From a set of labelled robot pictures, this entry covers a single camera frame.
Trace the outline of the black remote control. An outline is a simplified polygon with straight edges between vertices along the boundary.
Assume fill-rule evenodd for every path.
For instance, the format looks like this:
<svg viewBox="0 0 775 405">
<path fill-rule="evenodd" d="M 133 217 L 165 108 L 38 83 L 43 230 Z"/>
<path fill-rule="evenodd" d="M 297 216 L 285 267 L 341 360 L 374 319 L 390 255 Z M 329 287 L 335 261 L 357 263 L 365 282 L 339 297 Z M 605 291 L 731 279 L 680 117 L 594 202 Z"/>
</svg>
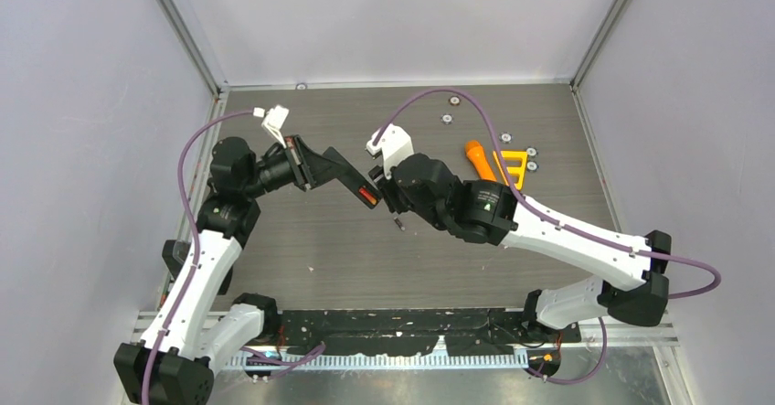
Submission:
<svg viewBox="0 0 775 405">
<path fill-rule="evenodd" d="M 324 151 L 324 155 L 326 157 L 333 157 L 333 158 L 344 158 L 347 162 L 349 162 L 342 154 L 340 154 L 335 148 L 332 146 L 328 147 Z M 367 179 L 365 176 L 363 176 L 356 168 L 355 170 L 346 177 L 342 177 L 338 179 L 338 181 L 347 189 L 349 190 L 354 196 L 356 196 L 367 208 L 374 209 L 377 207 L 379 202 L 381 201 L 381 195 L 377 191 L 377 188 L 370 182 L 369 179 Z M 373 195 L 377 203 L 375 205 L 370 205 L 368 202 L 364 200 L 364 198 L 359 194 L 358 190 L 363 187 L 365 188 L 371 195 Z"/>
</svg>

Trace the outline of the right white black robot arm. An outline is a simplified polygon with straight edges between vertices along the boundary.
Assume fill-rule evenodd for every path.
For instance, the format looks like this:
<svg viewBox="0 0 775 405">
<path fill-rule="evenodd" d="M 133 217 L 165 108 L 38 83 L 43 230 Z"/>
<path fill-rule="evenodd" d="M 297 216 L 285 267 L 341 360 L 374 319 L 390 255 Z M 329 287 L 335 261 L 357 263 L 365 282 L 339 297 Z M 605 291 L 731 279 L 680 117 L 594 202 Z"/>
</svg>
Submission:
<svg viewBox="0 0 775 405">
<path fill-rule="evenodd" d="M 412 212 L 467 243 L 530 250 L 589 272 L 581 282 L 529 293 L 521 325 L 534 341 L 604 315 L 644 327 L 662 321 L 669 280 L 661 263 L 639 252 L 649 250 L 652 240 L 665 251 L 671 240 L 665 233 L 627 236 L 576 219 L 553 223 L 552 211 L 534 199 L 520 202 L 493 181 L 462 181 L 442 161 L 423 154 L 391 168 L 377 165 L 369 176 L 393 213 Z"/>
</svg>

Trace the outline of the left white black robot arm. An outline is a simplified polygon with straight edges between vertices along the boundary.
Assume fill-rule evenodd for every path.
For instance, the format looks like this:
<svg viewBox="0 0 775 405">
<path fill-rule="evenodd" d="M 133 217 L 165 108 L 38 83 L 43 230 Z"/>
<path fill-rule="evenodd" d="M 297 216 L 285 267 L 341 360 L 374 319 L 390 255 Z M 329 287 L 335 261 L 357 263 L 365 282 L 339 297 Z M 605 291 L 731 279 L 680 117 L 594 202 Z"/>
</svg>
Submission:
<svg viewBox="0 0 775 405">
<path fill-rule="evenodd" d="M 369 208 L 379 201 L 333 147 L 317 154 L 298 135 L 273 144 L 262 157 L 239 137 L 217 142 L 212 154 L 210 193 L 173 288 L 140 340 L 120 345 L 114 356 L 135 404 L 205 404 L 218 372 L 249 341 L 268 345 L 279 336 L 275 300 L 255 293 L 242 294 L 214 326 L 203 328 L 258 221 L 258 197 L 288 185 L 308 191 L 338 180 Z"/>
</svg>

